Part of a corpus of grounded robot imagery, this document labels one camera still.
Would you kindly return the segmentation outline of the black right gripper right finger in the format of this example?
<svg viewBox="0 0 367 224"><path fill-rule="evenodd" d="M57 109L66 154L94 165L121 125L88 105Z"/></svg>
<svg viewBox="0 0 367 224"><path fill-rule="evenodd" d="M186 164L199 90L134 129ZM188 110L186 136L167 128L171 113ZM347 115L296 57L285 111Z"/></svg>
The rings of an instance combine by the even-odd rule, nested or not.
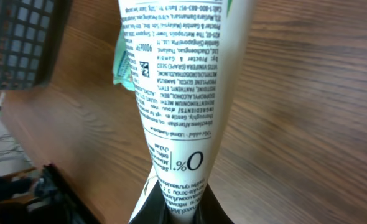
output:
<svg viewBox="0 0 367 224"><path fill-rule="evenodd" d="M233 224L208 184L195 213L195 224Z"/></svg>

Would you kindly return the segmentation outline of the white Pantene tube gold cap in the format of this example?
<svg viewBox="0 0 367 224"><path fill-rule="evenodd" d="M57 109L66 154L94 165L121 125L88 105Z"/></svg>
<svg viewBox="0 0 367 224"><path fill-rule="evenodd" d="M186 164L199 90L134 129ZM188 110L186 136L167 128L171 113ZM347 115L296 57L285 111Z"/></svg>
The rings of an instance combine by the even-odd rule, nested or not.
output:
<svg viewBox="0 0 367 224"><path fill-rule="evenodd" d="M120 1L137 106L174 223L193 223L241 72L252 0Z"/></svg>

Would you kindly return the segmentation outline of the teal wet wipes packet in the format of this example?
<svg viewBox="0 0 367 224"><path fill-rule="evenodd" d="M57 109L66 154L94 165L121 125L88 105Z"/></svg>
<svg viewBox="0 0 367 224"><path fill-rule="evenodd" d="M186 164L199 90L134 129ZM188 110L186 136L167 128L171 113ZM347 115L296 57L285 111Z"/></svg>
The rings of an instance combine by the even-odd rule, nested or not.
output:
<svg viewBox="0 0 367 224"><path fill-rule="evenodd" d="M116 42L113 62L113 84L122 85L129 91L134 91L134 83L131 75L131 67L126 50L123 28L119 31L119 36Z"/></svg>

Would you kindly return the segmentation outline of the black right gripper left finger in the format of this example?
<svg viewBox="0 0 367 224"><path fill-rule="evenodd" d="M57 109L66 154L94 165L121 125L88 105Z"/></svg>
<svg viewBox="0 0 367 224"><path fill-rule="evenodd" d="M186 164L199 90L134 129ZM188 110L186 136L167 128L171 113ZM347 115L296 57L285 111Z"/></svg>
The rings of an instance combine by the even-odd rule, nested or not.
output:
<svg viewBox="0 0 367 224"><path fill-rule="evenodd" d="M170 214L158 181L136 213L132 213L129 224L170 224Z"/></svg>

